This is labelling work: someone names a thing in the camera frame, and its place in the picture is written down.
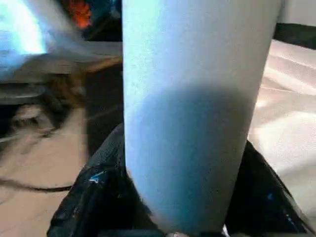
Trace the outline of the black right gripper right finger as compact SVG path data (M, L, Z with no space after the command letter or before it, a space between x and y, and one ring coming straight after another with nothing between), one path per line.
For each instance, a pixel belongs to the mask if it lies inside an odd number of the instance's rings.
M316 235L288 188L250 142L245 144L225 225L231 235Z

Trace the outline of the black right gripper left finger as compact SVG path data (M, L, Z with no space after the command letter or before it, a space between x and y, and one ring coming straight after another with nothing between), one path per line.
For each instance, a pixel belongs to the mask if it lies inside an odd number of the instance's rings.
M105 230L150 229L125 167L124 126L119 124L78 174L55 211L49 237L96 237Z

